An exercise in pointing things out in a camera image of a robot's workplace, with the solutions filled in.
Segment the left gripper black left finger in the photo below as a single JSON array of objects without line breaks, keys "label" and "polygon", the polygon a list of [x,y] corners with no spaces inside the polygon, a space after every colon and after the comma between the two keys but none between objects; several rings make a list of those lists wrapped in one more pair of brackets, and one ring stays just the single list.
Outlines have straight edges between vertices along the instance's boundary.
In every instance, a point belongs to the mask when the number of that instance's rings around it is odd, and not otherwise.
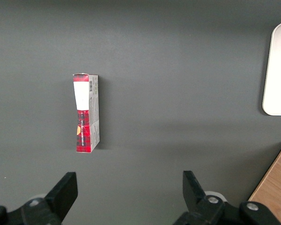
[{"label": "left gripper black left finger", "polygon": [[7,212],[0,205],[0,225],[60,225],[78,196],[75,172],[67,172],[45,195]]}]

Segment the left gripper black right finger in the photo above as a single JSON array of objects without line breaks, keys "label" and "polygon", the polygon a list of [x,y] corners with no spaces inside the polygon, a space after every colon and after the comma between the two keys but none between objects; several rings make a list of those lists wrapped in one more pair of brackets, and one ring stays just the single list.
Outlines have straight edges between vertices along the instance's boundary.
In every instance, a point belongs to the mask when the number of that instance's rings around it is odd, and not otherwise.
[{"label": "left gripper black right finger", "polygon": [[188,208],[175,225],[280,225],[259,202],[245,201],[234,207],[216,195],[207,195],[192,171],[183,171],[183,197]]}]

